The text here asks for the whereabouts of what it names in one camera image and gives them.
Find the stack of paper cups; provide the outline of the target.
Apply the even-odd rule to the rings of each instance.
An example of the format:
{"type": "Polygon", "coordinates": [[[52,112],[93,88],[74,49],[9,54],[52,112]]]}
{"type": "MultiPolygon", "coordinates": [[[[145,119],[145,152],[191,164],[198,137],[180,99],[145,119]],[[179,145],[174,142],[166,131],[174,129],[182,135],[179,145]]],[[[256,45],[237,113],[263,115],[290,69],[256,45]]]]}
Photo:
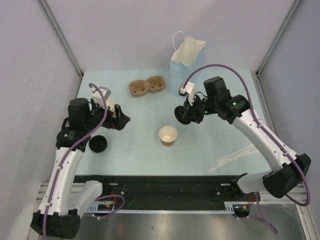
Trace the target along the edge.
{"type": "Polygon", "coordinates": [[[115,105],[116,101],[112,97],[108,97],[106,100],[107,106],[108,106],[108,115],[110,117],[116,118],[116,110],[115,110],[115,105]]]}

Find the brown paper coffee cup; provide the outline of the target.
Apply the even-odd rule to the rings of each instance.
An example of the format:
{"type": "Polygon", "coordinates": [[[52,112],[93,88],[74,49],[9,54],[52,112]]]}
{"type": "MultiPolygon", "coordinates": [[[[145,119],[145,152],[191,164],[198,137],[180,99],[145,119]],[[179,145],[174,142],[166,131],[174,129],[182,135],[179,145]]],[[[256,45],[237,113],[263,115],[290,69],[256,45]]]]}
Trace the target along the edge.
{"type": "Polygon", "coordinates": [[[164,146],[171,147],[177,139],[178,132],[173,126],[164,126],[159,130],[158,135],[164,146]]]}

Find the black plastic cup lid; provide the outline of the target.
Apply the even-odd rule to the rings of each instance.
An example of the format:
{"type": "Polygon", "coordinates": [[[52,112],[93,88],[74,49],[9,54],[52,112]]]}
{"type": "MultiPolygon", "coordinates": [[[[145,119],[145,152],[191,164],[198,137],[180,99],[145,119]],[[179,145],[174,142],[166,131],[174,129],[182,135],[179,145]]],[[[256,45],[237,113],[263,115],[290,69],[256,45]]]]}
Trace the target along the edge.
{"type": "Polygon", "coordinates": [[[178,120],[179,123],[183,125],[188,125],[191,123],[190,118],[188,116],[187,110],[184,106],[178,105],[174,109],[174,116],[178,120]]]}

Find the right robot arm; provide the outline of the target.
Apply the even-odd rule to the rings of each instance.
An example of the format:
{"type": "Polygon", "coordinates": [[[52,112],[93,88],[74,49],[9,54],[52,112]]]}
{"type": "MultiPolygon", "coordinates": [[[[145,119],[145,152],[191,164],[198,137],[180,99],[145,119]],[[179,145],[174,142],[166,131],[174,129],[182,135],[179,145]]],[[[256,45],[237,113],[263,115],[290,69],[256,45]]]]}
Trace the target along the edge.
{"type": "Polygon", "coordinates": [[[200,98],[193,83],[182,83],[178,93],[186,98],[177,106],[174,115],[183,125],[201,123],[204,116],[217,114],[227,121],[257,148],[267,161],[270,171],[256,174],[244,173],[235,179],[231,196],[242,201],[251,192],[267,191],[281,199],[303,181],[311,165],[307,154],[297,154],[286,146],[257,117],[249,101],[242,95],[231,96],[223,78],[216,76],[203,83],[206,96],[200,98]]]}

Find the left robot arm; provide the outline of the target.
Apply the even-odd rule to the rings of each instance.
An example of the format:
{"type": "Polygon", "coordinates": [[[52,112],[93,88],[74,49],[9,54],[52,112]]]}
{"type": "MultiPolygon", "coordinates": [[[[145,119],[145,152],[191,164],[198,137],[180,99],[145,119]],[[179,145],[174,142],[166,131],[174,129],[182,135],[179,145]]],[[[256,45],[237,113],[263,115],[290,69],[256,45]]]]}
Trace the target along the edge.
{"type": "Polygon", "coordinates": [[[108,106],[105,100],[75,98],[69,102],[68,116],[56,137],[54,168],[41,203],[30,227],[43,238],[73,239],[81,218],[96,200],[121,198],[115,194],[107,177],[91,175],[74,198],[70,198],[76,171],[87,146],[92,141],[101,147],[105,139],[92,136],[99,128],[122,130],[130,121],[118,104],[108,106]]]}

